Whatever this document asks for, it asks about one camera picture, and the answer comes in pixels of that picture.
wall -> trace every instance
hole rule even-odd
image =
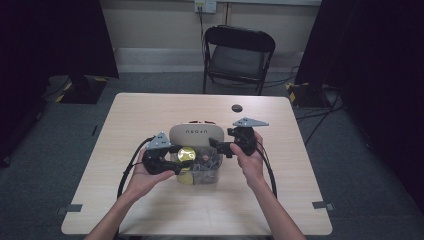
[[[115,48],[200,49],[200,20],[192,1],[102,1]],[[204,14],[204,29],[225,23],[263,30],[277,51],[303,52],[318,6],[217,3],[216,14]]]
[[[286,4],[229,1],[233,2],[218,2],[216,14],[203,14],[204,30],[229,24],[265,31],[277,43],[270,71],[287,71],[300,64],[319,0],[265,1]],[[112,46],[118,49],[119,71],[181,71],[176,65],[202,69],[201,26],[193,1],[102,0],[101,4]]]

black controller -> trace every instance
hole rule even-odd
[[[146,170],[156,175],[168,170],[175,172],[175,175],[180,174],[181,169],[189,168],[193,164],[193,161],[184,162],[171,162],[165,160],[165,155],[170,153],[176,153],[181,149],[181,146],[171,146],[167,137],[162,132],[158,134],[146,147],[146,151],[143,155],[143,165]]]
[[[250,156],[256,151],[256,138],[253,127],[268,126],[269,124],[249,118],[242,118],[233,123],[233,125],[237,127],[228,128],[228,135],[233,136],[234,143],[237,144],[247,156]],[[209,138],[210,146],[216,148],[218,154],[224,154],[227,158],[231,158],[234,155],[230,148],[231,143],[232,142],[218,142],[215,139]]]
[[[252,155],[256,151],[256,138],[252,127],[228,128],[227,133],[229,136],[234,137],[234,143],[237,144],[247,156]],[[216,148],[218,154],[224,154],[227,158],[231,158],[234,155],[230,148],[231,143],[232,142],[218,142],[215,139],[209,138],[211,147]]]

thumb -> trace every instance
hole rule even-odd
[[[230,148],[231,148],[231,151],[233,151],[233,153],[237,155],[237,157],[239,158],[247,157],[246,154],[243,152],[243,150],[241,150],[241,148],[237,144],[231,143]]]
[[[157,182],[162,182],[162,181],[164,181],[164,180],[166,180],[166,179],[168,179],[168,178],[170,178],[174,175],[175,175],[174,171],[168,170],[168,171],[165,171],[165,172],[162,172],[160,174],[155,175],[155,177],[157,179]]]

wall outlet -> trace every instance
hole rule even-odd
[[[195,0],[194,12],[199,12],[199,10],[203,13],[216,13],[216,0]]]
[[[206,1],[194,1],[194,12],[205,12]]]
[[[205,9],[207,13],[216,13],[216,1],[206,1]]]

wooden tabletop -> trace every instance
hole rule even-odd
[[[233,112],[234,104],[243,111]],[[116,200],[122,172],[146,138],[160,131],[168,135],[174,125],[193,120],[215,122],[226,132],[243,117],[270,124],[255,130],[264,139],[281,204],[304,234],[330,234],[326,209],[312,205],[323,199],[286,98],[144,93],[116,96],[72,201],[82,204],[82,209],[67,213],[63,233],[88,234],[101,220]],[[225,141],[234,140],[225,135]],[[264,175],[269,183],[266,169]],[[171,177],[133,205],[120,231],[126,235],[270,235],[237,160],[225,157],[216,184],[183,185]]]

